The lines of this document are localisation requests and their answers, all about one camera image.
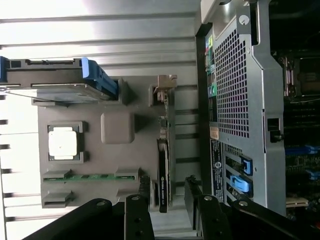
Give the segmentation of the green motherboard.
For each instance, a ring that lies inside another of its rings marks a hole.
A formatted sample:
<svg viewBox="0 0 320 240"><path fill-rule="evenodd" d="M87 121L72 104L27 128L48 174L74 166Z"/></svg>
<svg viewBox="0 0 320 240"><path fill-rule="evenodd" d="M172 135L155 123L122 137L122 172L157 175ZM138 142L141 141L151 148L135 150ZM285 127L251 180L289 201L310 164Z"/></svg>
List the green motherboard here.
<svg viewBox="0 0 320 240"><path fill-rule="evenodd" d="M275 55L320 57L320 50L288 50ZM292 104L284 101L284 150L305 145L320 146L320 101ZM320 179L310 180L306 169L320 169L320 152L285 155L286 216L310 224L320 223Z"/></svg>

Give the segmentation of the metal CPU socket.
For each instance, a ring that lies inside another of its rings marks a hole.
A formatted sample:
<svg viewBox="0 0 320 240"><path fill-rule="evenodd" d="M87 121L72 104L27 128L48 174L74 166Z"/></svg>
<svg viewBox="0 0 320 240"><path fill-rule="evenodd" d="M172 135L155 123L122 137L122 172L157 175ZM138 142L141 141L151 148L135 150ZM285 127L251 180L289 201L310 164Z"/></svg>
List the metal CPU socket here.
<svg viewBox="0 0 320 240"><path fill-rule="evenodd" d="M285 101L304 104L320 101L320 56L281 56Z"/></svg>

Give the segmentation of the blue long expansion slot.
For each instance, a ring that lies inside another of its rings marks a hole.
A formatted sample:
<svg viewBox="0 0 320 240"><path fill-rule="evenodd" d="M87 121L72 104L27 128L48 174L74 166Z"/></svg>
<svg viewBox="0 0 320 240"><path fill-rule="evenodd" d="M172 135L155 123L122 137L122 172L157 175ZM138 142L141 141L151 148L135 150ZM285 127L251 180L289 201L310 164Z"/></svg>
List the blue long expansion slot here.
<svg viewBox="0 0 320 240"><path fill-rule="evenodd" d="M320 146L295 146L295 147L286 147L285 154L286 155L316 155L320 152Z"/></svg>

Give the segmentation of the open black PC case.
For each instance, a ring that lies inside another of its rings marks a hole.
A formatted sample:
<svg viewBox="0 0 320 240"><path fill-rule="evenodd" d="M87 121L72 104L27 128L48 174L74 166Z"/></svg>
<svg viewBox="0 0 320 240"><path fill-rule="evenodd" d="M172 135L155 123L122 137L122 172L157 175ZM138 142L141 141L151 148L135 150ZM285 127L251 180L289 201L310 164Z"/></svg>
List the open black PC case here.
<svg viewBox="0 0 320 240"><path fill-rule="evenodd" d="M286 215L283 69L278 52L320 50L320 0L200 0L195 23L201 187ZM252 159L253 175L241 156ZM253 182L253 196L230 176Z"/></svg>

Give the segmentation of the green RAM stick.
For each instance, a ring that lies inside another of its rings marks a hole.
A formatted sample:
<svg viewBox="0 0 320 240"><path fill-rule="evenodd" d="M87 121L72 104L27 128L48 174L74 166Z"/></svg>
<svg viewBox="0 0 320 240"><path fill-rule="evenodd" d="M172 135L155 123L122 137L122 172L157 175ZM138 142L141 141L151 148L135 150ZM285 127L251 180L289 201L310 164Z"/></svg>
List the green RAM stick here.
<svg viewBox="0 0 320 240"><path fill-rule="evenodd" d="M101 181L134 181L132 175L116 176L114 174L67 175L64 177L45 177L44 182L101 182Z"/></svg>

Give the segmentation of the grey plastic parts rack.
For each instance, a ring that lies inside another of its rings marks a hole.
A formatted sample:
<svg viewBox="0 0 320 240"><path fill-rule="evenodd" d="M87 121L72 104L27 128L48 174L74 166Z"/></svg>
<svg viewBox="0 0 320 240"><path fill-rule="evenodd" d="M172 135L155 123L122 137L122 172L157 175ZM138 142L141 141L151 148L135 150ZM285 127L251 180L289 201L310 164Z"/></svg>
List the grey plastic parts rack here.
<svg viewBox="0 0 320 240"><path fill-rule="evenodd" d="M115 203L134 194L139 178L149 176L152 190L158 192L158 118L162 104L149 106L153 76L128 76L124 79L128 104L79 103L68 107L39 107L38 136L43 208L78 207L103 198ZM174 89L174 158L171 160L171 192L184 194L185 178L199 178L198 88L181 85ZM79 145L84 160L50 160L49 131L54 127L83 125ZM135 180L46 182L44 178L68 175L135 176Z"/></svg>

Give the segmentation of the blue card retention clip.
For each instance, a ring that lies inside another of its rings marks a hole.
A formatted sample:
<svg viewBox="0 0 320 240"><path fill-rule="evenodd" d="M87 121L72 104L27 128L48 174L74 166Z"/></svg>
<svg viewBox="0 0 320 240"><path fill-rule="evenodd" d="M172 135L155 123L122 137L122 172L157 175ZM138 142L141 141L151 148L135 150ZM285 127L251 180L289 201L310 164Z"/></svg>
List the blue card retention clip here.
<svg viewBox="0 0 320 240"><path fill-rule="evenodd" d="M245 156L241 156L242 170L247 176L253 175L253 160Z"/></svg>
<svg viewBox="0 0 320 240"><path fill-rule="evenodd" d="M242 175L231 175L230 186L248 196L253 196L253 182Z"/></svg>

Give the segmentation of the silver CPU chip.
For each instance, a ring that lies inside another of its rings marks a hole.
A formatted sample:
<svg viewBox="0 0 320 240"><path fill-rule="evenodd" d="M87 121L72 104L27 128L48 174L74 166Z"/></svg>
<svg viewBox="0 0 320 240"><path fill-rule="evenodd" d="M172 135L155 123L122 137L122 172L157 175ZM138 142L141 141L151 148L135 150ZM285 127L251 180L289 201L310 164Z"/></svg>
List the silver CPU chip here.
<svg viewBox="0 0 320 240"><path fill-rule="evenodd" d="M72 127L54 127L48 133L48 150L54 160L73 160L78 154L77 132Z"/></svg>

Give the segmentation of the hard disk in blue caddy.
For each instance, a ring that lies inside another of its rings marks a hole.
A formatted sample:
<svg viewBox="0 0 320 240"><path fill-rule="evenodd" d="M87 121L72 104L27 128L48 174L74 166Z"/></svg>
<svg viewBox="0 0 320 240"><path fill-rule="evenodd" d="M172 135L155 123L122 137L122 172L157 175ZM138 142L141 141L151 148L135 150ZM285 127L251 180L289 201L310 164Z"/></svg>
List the hard disk in blue caddy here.
<svg viewBox="0 0 320 240"><path fill-rule="evenodd" d="M117 100L119 85L87 57L30 60L0 56L0 93L40 102L95 103Z"/></svg>

